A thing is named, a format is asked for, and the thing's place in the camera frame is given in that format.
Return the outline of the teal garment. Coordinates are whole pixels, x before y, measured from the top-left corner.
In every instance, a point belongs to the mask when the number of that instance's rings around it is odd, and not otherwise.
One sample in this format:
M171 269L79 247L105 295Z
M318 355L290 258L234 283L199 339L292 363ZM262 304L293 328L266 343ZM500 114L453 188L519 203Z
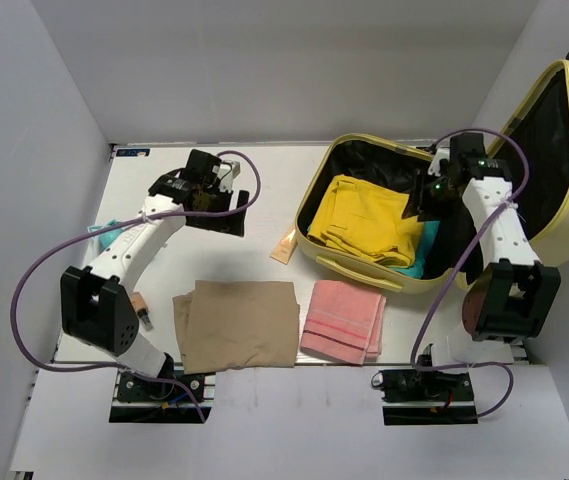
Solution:
M413 265L407 268L394 267L393 270L410 278L421 279L427 257L435 243L439 225L439 221L425 222Z

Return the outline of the yellow garment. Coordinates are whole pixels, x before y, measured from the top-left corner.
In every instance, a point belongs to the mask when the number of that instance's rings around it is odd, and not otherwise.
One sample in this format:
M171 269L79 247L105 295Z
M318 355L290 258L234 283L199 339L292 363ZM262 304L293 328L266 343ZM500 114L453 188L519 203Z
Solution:
M364 261L409 268L423 224L403 216L409 195L346 175L335 176L308 227L308 238Z

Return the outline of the beige cosmetic tube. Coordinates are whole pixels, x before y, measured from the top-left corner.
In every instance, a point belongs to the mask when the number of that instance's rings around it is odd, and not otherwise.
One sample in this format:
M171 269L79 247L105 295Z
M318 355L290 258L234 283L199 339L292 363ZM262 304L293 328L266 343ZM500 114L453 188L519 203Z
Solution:
M273 248L269 257L283 265L287 265L296 249L297 238L296 228L292 225L287 233L280 239L278 244Z

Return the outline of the beige garment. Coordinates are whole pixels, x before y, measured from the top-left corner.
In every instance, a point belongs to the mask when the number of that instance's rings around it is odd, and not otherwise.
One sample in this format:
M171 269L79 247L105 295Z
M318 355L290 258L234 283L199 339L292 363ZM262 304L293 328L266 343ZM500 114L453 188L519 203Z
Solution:
M198 280L173 298L173 312L187 374L296 362L300 306L291 282Z

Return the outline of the pink striped towel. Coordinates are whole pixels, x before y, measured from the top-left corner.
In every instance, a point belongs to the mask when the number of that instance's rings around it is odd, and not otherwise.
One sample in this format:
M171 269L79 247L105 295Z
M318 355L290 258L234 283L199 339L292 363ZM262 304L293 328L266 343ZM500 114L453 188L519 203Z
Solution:
M386 297L377 290L336 280L316 282L300 349L352 365L377 360L385 306Z

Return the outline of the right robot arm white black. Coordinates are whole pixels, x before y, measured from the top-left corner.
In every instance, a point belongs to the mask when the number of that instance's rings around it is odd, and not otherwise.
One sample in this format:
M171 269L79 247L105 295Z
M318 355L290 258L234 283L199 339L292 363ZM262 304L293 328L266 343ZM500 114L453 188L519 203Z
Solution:
M406 218L442 220L462 206L473 221L476 233L444 281L438 301L474 250L480 250L483 260L483 270L464 298L460 323L430 344L431 363L415 374L417 390L430 399L450 389L450 372L489 366L492 353L537 337L561 283L558 269L544 265L534 251L518 214L517 199L529 180L527 157L517 143L511 145L524 174L514 186L507 163L486 153L488 132L465 128L447 134L446 153L433 146L431 165L418 173L403 212Z

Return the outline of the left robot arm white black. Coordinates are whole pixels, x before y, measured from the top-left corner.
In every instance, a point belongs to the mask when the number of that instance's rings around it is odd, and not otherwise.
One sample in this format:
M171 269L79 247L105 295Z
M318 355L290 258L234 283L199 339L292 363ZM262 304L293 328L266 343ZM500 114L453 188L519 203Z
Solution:
M121 234L83 269L61 277L62 328L122 367L141 376L141 387L163 399L175 387L172 357L140 331L132 294L143 272L181 228L241 237L245 212L256 197L235 192L245 155L190 151L185 166L160 175L149 187L136 224Z

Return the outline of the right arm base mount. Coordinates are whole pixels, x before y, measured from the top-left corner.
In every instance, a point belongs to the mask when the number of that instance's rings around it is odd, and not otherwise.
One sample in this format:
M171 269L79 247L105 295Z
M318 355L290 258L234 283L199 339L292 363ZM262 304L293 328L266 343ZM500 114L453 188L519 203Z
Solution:
M477 424L475 396L468 373L380 370L371 387L382 394L385 426Z

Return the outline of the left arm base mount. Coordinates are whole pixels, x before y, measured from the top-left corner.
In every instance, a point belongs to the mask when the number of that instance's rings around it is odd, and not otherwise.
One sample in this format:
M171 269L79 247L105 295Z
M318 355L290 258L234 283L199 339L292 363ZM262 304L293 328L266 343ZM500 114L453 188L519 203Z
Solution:
M109 422L112 424L202 424L212 410L214 373L186 375L175 367L173 378L184 388L153 383L130 372L118 373L113 389Z

